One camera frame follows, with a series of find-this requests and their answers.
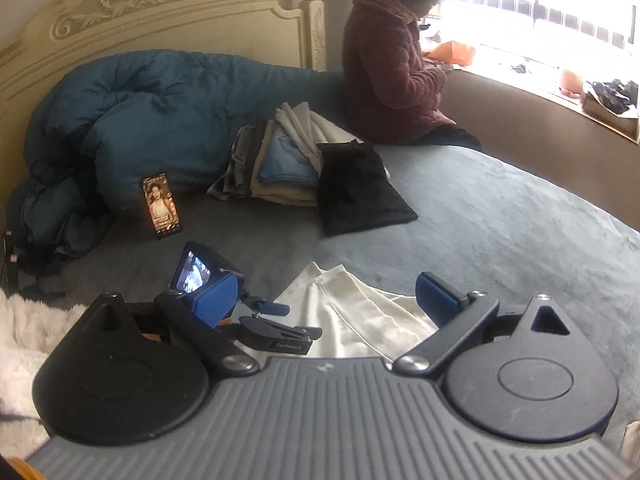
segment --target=bed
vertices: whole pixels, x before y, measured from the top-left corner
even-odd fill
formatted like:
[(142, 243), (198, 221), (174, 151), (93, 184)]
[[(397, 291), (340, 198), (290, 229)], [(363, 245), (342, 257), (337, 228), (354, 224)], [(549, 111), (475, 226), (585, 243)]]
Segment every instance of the bed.
[[(26, 168), (24, 132), (38, 102), (73, 67), (110, 54), (172, 48), (238, 54), (324, 69), (321, 0), (57, 0), (0, 52), (0, 203)], [(60, 306), (104, 290), (128, 301), (161, 292), (187, 240), (242, 269), (252, 293), (273, 299), (311, 261), (344, 264), (370, 285), (412, 294), (431, 270), (461, 290), (525, 303), (545, 292), (568, 311), (620, 381), (606, 441), (617, 447), (638, 418), (640, 235), (545, 180), (464, 148), (377, 148), (393, 186), (418, 213), (411, 224), (326, 238), (317, 212), (259, 200), (178, 199), (181, 234), (155, 240), (148, 219), (120, 215), (102, 242), (60, 274)]]

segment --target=clay pot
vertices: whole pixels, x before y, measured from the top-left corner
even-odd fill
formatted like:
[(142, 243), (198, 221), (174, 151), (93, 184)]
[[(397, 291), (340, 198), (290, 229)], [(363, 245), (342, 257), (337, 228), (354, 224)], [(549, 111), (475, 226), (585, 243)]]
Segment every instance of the clay pot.
[(560, 88), (568, 90), (573, 94), (582, 95), (584, 80), (574, 72), (563, 68), (560, 70)]

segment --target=ribbed plastic surface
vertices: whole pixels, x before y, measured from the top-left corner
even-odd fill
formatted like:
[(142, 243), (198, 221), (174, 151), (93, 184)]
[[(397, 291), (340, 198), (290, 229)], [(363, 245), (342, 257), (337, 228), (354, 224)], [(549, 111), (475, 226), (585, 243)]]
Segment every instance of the ribbed plastic surface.
[(377, 358), (276, 358), (226, 380), (153, 441), (90, 448), (54, 438), (29, 460), (47, 480), (611, 479), (631, 469), (598, 439), (517, 446), (469, 427), (434, 386)]

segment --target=gray bedsheet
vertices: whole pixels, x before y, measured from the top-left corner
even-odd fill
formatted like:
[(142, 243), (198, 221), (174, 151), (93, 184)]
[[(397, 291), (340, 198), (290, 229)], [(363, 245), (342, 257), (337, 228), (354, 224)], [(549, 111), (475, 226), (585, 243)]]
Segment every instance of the gray bedsheet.
[(620, 381), (606, 434), (617, 447), (640, 418), (640, 234), (601, 209), (503, 162), (452, 147), (378, 148), (394, 187), (420, 216), (402, 226), (324, 238), (317, 212), (259, 200), (178, 201), (184, 231), (155, 240), (147, 218), (120, 218), (98, 248), (65, 267), (66, 303), (118, 290), (128, 301), (164, 290), (187, 240), (211, 245), (273, 299), (310, 261), (344, 264), (364, 282), (414, 293), (431, 270), (460, 290), (502, 301), (554, 297)]

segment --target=woman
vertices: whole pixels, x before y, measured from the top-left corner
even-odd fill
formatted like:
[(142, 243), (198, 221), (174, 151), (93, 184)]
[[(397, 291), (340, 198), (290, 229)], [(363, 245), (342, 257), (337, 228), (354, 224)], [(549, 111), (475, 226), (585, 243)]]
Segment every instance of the woman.
[(152, 184), (149, 191), (149, 211), (151, 212), (154, 226), (161, 228), (175, 222), (177, 219), (175, 206), (169, 199), (165, 198), (160, 186)]
[(439, 1), (353, 1), (342, 63), (347, 117), (360, 137), (480, 150), (474, 136), (438, 110), (446, 76), (422, 59), (418, 20)]

